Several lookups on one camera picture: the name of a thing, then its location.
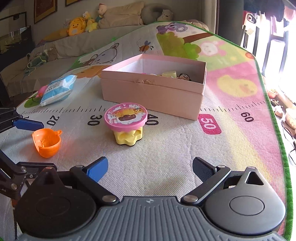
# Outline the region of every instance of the pink lid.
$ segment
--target pink lid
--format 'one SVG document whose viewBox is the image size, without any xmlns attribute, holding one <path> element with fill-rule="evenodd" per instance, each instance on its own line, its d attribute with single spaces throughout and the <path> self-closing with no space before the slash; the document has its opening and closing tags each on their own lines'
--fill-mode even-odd
<svg viewBox="0 0 296 241">
<path fill-rule="evenodd" d="M 117 104 L 106 111 L 104 119 L 111 130 L 129 132 L 145 125 L 147 110 L 135 103 Z"/>
</svg>

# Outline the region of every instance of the yellow toy base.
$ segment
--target yellow toy base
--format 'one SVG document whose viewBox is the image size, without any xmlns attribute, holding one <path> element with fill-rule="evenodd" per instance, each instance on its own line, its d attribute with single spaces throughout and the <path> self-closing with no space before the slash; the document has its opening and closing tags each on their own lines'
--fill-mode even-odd
<svg viewBox="0 0 296 241">
<path fill-rule="evenodd" d="M 129 131 L 129 132 L 116 132 L 114 131 L 114 136 L 117 144 L 127 144 L 129 146 L 135 145 L 137 140 L 142 139 L 143 136 L 143 127 L 140 127 L 138 130 Z"/>
</svg>

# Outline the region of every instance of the orange plastic bowl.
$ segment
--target orange plastic bowl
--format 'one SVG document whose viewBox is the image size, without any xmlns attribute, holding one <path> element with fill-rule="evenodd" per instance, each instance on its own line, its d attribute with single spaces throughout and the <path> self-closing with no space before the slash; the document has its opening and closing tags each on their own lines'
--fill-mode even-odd
<svg viewBox="0 0 296 241">
<path fill-rule="evenodd" d="M 40 156 L 49 158 L 58 152 L 62 140 L 60 134 L 61 130 L 54 131 L 48 128 L 33 132 L 33 141 Z"/>
</svg>

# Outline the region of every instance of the white bear plush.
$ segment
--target white bear plush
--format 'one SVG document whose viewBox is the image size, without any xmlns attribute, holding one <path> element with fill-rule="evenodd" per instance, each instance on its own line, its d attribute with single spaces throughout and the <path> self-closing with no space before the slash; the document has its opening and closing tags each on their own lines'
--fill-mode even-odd
<svg viewBox="0 0 296 241">
<path fill-rule="evenodd" d="M 172 20 L 173 20 L 173 13 L 168 9 L 164 9 L 162 14 L 157 18 L 157 21 L 172 21 Z"/>
</svg>

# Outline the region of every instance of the cardboard box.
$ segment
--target cardboard box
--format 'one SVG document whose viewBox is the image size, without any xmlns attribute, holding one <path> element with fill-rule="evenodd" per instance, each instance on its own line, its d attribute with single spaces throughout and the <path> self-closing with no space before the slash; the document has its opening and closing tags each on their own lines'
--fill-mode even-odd
<svg viewBox="0 0 296 241">
<path fill-rule="evenodd" d="M 150 75 L 172 70 L 177 75 L 188 74 L 192 81 Z M 197 120 L 205 89 L 206 63 L 140 54 L 102 70 L 101 77 L 104 100 L 138 103 L 148 110 Z"/>
</svg>

